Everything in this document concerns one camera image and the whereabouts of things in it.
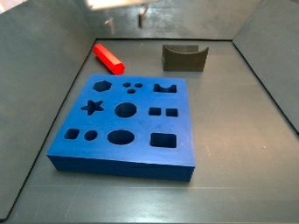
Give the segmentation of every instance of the blue foam block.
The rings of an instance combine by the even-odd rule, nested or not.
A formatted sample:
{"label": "blue foam block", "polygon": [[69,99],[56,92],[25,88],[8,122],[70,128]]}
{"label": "blue foam block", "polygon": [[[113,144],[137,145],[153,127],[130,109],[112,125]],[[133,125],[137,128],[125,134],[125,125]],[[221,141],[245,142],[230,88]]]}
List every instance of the blue foam block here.
{"label": "blue foam block", "polygon": [[61,171],[189,181],[185,80],[90,75],[46,156]]}

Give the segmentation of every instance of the star-shaped hole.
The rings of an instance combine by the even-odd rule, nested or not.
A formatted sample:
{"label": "star-shaped hole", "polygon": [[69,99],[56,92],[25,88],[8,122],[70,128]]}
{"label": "star-shaped hole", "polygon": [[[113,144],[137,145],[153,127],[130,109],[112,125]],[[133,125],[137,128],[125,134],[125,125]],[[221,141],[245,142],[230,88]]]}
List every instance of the star-shaped hole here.
{"label": "star-shaped hole", "polygon": [[90,116],[94,111],[102,111],[104,109],[100,107],[102,101],[88,101],[88,106],[81,107],[81,110],[88,111],[88,116]]}

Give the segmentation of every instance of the gray curved block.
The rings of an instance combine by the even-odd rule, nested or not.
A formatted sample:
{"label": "gray curved block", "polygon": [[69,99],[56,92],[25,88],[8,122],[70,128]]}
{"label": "gray curved block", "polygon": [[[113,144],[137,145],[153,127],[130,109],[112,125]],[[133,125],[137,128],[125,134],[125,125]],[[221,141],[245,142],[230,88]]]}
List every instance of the gray curved block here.
{"label": "gray curved block", "polygon": [[197,45],[162,45],[162,70],[201,72],[209,48],[198,52]]}

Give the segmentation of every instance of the gray metal floor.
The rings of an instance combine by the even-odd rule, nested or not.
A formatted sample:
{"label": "gray metal floor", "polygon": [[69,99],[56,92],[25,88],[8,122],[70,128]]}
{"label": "gray metal floor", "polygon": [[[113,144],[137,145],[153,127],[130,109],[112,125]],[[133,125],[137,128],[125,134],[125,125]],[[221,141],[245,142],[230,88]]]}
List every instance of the gray metal floor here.
{"label": "gray metal floor", "polygon": [[[56,171],[45,157],[89,74],[78,74],[6,222],[299,222],[299,138],[230,42],[100,41],[125,74],[186,79],[197,167],[190,183]],[[202,73],[162,71],[162,44],[209,47]]]}

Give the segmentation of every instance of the red rectangular prism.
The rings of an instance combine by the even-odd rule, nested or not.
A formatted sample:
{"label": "red rectangular prism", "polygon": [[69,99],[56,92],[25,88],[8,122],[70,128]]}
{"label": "red rectangular prism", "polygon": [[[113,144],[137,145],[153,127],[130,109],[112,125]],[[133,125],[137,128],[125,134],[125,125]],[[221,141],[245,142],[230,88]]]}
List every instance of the red rectangular prism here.
{"label": "red rectangular prism", "polygon": [[125,66],[122,62],[101,44],[93,46],[93,53],[97,55],[98,59],[102,61],[113,74],[124,73]]}

